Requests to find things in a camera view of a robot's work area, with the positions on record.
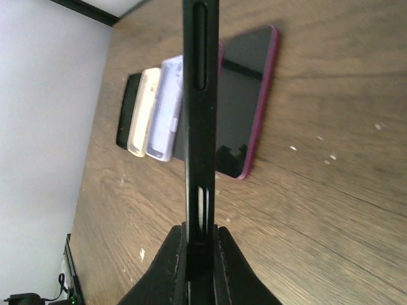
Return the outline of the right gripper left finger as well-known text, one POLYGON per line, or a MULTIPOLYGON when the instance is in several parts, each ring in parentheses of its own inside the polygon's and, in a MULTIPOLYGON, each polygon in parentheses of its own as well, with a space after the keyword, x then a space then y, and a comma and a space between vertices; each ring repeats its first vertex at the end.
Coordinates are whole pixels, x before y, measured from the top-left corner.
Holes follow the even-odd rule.
POLYGON ((120 304, 186 304, 185 225, 171 228, 148 270, 120 304))

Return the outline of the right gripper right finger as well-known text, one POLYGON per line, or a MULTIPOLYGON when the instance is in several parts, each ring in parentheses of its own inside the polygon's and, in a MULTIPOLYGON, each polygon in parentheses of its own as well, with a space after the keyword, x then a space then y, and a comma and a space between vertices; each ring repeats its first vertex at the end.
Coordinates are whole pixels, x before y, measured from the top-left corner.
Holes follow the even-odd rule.
POLYGON ((256 276, 229 230, 214 230, 214 293, 216 304, 281 305, 256 276))

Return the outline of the lilac phone case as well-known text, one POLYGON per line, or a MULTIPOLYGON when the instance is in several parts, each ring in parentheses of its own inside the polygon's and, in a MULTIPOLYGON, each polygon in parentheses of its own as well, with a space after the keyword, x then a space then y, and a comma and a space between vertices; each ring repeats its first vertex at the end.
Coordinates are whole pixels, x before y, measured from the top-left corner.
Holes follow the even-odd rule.
POLYGON ((158 161, 169 161, 183 99, 183 56, 162 62, 149 126, 146 154, 158 161))

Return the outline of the black phone case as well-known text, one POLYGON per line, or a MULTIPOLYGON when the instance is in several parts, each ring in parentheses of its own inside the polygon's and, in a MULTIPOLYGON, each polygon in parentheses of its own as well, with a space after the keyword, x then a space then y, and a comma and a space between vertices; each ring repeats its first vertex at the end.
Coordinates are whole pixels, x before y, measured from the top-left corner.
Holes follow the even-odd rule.
POLYGON ((141 76, 141 72, 129 75, 121 102, 116 145, 124 150, 127 150, 128 135, 141 76))

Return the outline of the black phone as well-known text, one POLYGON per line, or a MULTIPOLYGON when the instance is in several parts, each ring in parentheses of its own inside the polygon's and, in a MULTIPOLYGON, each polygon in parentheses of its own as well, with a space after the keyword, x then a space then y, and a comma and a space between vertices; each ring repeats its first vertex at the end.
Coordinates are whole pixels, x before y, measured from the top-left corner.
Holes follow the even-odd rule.
POLYGON ((184 145, 184 102, 181 103, 176 137, 174 140, 173 158, 185 161, 184 145))
POLYGON ((219 1, 183 1, 186 277, 212 278, 219 1))

